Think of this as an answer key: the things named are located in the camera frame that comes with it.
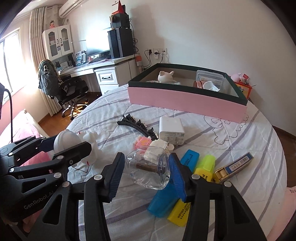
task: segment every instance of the black cable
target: black cable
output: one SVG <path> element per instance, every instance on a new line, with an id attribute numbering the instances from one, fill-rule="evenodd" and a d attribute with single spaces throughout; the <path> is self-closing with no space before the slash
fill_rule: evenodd
<path id="1" fill-rule="evenodd" d="M 13 143 L 13 132 L 12 132 L 12 99 L 11 95 L 8 89 L 4 89 L 9 95 L 9 101 L 10 101 L 10 126 L 11 126 L 11 143 Z"/>
<path id="2" fill-rule="evenodd" d="M 138 42 L 138 40 L 135 38 L 135 31 L 133 29 L 133 25 L 131 24 L 131 18 L 130 18 L 130 25 L 132 27 L 132 35 L 133 35 L 133 49 L 134 49 L 134 52 L 135 53 L 138 53 L 139 52 L 139 49 L 136 47 L 136 44 Z"/>
<path id="3" fill-rule="evenodd" d="M 148 57 L 147 57 L 147 55 L 146 55 L 146 51 L 149 51 L 149 50 L 145 50 L 145 51 L 144 51 L 144 54 L 145 54 L 146 58 L 148 59 Z M 149 55 L 149 59 L 148 59 L 148 61 L 149 61 L 149 64 L 148 64 L 148 65 L 146 65 L 146 66 L 143 66 L 144 68 L 145 68 L 145 67 L 149 68 L 149 67 L 151 66 L 151 59 L 150 59 L 150 55 Z"/>
<path id="4" fill-rule="evenodd" d="M 161 64 L 162 61 L 163 61 L 163 54 L 161 55 L 161 61 L 159 63 Z"/>

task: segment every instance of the pink box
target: pink box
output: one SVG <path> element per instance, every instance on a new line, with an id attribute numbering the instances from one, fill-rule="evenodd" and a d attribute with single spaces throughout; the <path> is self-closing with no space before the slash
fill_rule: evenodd
<path id="1" fill-rule="evenodd" d="M 196 68 L 224 76 L 225 84 L 220 92 L 193 87 Z M 181 85 L 151 83 L 157 80 L 159 71 L 174 71 L 173 79 Z M 131 104 L 141 104 L 186 111 L 219 119 L 242 122 L 247 110 L 247 99 L 223 72 L 193 66 L 156 64 L 128 83 Z"/>

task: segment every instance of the white cabinet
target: white cabinet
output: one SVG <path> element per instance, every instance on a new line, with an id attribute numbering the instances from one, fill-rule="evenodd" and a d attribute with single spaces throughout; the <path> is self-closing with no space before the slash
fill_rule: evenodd
<path id="1" fill-rule="evenodd" d="M 73 53 L 70 25 L 60 26 L 57 29 L 59 32 L 62 56 Z"/>
<path id="2" fill-rule="evenodd" d="M 45 30 L 42 41 L 45 57 L 49 60 L 73 53 L 70 25 Z"/>
<path id="3" fill-rule="evenodd" d="M 134 59 L 119 63 L 115 66 L 96 69 L 96 78 L 98 80 L 102 95 L 114 90 L 115 88 L 118 88 L 119 86 L 127 84 L 127 82 L 136 76 L 134 69 L 136 69 L 136 63 Z"/>

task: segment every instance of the yellow-green highlighter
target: yellow-green highlighter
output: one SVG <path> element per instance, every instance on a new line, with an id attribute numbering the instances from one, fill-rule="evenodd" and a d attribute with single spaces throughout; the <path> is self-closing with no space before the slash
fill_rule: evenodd
<path id="1" fill-rule="evenodd" d="M 201 161 L 197 162 L 193 174 L 198 174 L 208 182 L 212 180 L 216 158 L 212 155 L 206 155 Z M 179 199 L 168 216 L 172 223 L 184 227 L 189 217 L 190 203 L 184 203 Z"/>

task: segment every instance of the blue highlighter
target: blue highlighter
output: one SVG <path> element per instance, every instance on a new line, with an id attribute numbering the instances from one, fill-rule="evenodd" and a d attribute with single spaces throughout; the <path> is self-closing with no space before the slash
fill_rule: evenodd
<path id="1" fill-rule="evenodd" d="M 199 153 L 188 150 L 180 162 L 181 164 L 188 166 L 193 172 L 199 157 Z M 166 213 L 173 209 L 178 200 L 179 198 L 171 177 L 166 187 L 163 190 L 157 191 L 147 210 L 154 216 L 163 218 Z"/>

